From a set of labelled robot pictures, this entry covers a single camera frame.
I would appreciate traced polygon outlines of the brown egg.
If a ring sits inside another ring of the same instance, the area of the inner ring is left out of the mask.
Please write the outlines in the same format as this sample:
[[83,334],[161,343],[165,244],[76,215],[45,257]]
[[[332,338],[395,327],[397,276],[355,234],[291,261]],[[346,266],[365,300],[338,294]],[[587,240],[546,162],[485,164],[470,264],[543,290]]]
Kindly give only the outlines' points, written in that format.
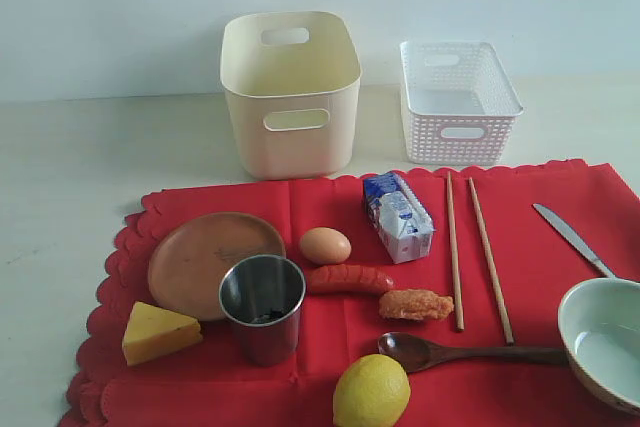
[[299,241],[301,254],[317,265],[340,264],[352,252],[349,239],[340,231],[316,227],[304,233]]

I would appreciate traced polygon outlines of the red sausage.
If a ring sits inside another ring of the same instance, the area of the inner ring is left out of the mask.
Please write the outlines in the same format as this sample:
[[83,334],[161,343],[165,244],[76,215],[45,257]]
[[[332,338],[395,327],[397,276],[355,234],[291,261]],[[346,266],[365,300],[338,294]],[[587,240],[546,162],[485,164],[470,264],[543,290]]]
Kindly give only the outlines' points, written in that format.
[[376,267],[336,264],[313,270],[307,276],[307,288],[314,294],[382,295],[394,288],[394,280]]

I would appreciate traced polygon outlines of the blue white milk carton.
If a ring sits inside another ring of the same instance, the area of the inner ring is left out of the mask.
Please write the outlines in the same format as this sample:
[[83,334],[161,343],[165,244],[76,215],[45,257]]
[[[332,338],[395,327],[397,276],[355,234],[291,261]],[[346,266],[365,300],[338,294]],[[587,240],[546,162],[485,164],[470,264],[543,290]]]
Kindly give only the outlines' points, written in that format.
[[363,180],[367,215],[394,264],[426,257],[435,233],[433,220],[410,188],[395,172]]

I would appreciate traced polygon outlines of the fried chicken nugget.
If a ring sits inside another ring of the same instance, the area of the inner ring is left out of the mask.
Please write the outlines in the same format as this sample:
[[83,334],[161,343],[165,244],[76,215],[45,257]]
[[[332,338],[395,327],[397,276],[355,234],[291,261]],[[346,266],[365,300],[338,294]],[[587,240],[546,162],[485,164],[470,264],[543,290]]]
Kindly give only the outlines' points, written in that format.
[[379,299],[379,315],[387,319],[443,320],[453,311],[450,296],[424,289],[390,290]]

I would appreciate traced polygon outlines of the yellow lemon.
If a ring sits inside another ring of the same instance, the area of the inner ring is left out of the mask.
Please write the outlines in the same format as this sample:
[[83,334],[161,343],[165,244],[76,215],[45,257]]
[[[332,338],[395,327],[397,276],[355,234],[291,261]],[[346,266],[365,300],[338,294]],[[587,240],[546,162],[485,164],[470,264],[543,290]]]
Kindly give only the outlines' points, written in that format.
[[408,376],[382,354],[359,358],[343,372],[333,394],[335,426],[394,426],[410,399]]

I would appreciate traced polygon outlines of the yellow cheese wedge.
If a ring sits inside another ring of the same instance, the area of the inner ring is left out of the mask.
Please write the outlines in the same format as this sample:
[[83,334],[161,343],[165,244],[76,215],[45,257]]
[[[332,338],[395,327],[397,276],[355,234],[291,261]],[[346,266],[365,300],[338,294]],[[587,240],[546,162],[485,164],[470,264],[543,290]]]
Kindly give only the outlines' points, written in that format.
[[203,340],[199,321],[184,314],[137,301],[121,347],[128,366],[163,357]]

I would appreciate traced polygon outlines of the wooden chopstick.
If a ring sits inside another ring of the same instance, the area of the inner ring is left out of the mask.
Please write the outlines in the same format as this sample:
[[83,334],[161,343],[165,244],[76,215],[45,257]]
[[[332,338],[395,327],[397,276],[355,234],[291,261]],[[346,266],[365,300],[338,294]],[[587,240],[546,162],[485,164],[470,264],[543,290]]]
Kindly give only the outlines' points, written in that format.
[[454,311],[456,316],[456,328],[459,332],[462,332],[465,328],[464,324],[464,310],[462,304],[461,295],[461,282],[459,273],[459,256],[458,256],[458,244],[456,234],[456,221],[455,221],[455,208],[454,208],[454,195],[453,195],[453,183],[451,173],[447,173],[446,179],[447,187],[447,213],[449,222],[449,240],[451,250],[451,271],[454,293]]
[[507,345],[514,345],[515,338],[513,335],[508,309],[502,292],[500,278],[496,269],[493,251],[474,180],[472,178],[469,178],[468,184],[505,342]]

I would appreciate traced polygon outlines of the cream plastic storage bin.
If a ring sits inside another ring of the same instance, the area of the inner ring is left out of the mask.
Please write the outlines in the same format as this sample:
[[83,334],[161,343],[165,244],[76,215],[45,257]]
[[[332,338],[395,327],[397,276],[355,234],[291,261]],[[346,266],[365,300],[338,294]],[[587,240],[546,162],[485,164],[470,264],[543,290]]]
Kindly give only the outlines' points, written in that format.
[[360,79],[349,30],[333,13],[231,20],[220,82],[245,170],[272,180],[343,169],[352,156]]

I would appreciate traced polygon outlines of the stainless steel cup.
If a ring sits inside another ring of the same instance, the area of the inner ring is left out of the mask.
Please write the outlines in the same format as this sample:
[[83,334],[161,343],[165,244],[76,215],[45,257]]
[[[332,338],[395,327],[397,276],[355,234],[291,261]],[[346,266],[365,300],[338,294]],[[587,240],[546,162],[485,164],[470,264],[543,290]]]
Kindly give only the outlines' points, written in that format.
[[225,274],[220,307],[251,362],[272,366],[295,352],[306,291],[302,270],[279,255],[248,257]]

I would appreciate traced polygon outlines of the red scalloped cloth mat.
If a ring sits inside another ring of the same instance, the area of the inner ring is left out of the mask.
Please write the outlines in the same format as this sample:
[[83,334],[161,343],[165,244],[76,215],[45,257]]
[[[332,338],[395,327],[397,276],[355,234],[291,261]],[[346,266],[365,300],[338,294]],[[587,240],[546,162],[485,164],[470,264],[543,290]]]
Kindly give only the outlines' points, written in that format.
[[504,341],[476,220],[483,217],[496,269],[520,345],[559,346],[557,307],[594,269],[536,212],[543,204],[589,243],[619,276],[639,276],[639,200],[607,164],[581,160],[540,166],[414,169],[408,184],[432,216],[430,254],[393,264],[363,206],[360,179],[289,180],[172,189],[143,198],[107,259],[99,306],[79,348],[78,374],[67,398],[65,426],[328,426],[340,374],[377,338],[395,327],[380,318],[374,298],[310,296],[302,308],[295,354],[274,367],[249,363],[226,322],[203,326],[201,343],[136,367],[125,363],[121,340],[133,304],[149,301],[147,266],[158,243],[183,223],[211,212],[258,216],[301,261],[300,236],[316,226],[343,232],[351,261],[388,272],[400,289],[449,294],[450,247],[446,203],[455,203],[465,329],[453,320],[399,323],[397,328],[445,345],[494,346]]

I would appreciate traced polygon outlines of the brown wooden plate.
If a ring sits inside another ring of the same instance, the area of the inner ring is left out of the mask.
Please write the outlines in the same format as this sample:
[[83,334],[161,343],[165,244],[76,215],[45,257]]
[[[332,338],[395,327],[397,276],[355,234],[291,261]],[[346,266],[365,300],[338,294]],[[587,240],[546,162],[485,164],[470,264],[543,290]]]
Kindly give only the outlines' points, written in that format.
[[259,217],[206,214],[181,225],[156,247],[148,267],[149,291],[161,308],[199,321],[221,320],[218,291],[229,269],[254,255],[285,253],[279,232]]

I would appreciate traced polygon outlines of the white perforated plastic basket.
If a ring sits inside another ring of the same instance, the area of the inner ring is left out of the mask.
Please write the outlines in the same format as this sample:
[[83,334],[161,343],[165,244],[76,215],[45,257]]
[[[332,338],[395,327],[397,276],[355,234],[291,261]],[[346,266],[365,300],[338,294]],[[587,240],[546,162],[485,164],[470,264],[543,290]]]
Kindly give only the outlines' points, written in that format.
[[401,118],[410,161],[495,165],[523,106],[486,42],[404,41]]

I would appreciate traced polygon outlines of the dark wooden spoon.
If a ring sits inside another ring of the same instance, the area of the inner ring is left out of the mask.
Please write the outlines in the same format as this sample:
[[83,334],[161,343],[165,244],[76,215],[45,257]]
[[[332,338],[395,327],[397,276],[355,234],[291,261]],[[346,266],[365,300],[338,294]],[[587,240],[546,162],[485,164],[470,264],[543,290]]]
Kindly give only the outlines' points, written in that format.
[[498,346],[450,347],[404,332],[388,332],[379,337],[380,354],[401,364],[407,373],[420,372],[436,365],[470,358],[498,358],[546,365],[567,365],[564,350],[549,347]]

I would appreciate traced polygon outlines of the steel table knife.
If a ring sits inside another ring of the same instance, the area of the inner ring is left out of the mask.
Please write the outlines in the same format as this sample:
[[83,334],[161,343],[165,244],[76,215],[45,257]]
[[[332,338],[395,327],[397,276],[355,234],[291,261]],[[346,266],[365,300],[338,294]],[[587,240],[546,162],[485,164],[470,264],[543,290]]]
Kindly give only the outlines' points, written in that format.
[[589,247],[582,237],[558,214],[550,208],[533,203],[532,207],[541,217],[563,237],[580,255],[582,255],[593,267],[607,278],[616,278],[614,272],[609,269],[601,258]]

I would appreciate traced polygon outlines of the pale green ceramic bowl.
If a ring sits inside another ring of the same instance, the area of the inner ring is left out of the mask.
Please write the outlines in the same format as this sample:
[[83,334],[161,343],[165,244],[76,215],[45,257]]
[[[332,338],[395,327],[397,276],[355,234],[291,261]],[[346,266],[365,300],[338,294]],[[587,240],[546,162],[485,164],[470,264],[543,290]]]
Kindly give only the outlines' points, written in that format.
[[580,282],[563,296],[558,330],[570,368],[603,403],[639,414],[639,283],[621,278]]

